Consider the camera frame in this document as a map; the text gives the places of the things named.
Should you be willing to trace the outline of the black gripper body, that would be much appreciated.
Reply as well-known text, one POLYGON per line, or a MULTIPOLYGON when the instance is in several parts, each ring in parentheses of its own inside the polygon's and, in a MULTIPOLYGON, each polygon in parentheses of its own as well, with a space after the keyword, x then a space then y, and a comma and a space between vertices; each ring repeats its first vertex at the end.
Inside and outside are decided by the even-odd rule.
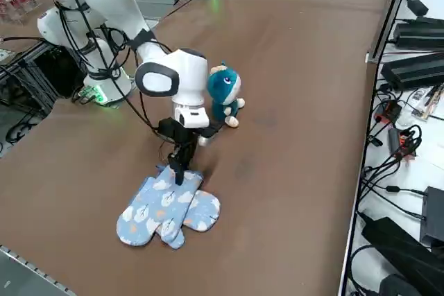
POLYGON ((222 127, 223 123, 211 122, 206 128, 185 128, 180 122, 167 118, 159 121, 157 132, 175 144, 196 142, 207 145, 222 127))

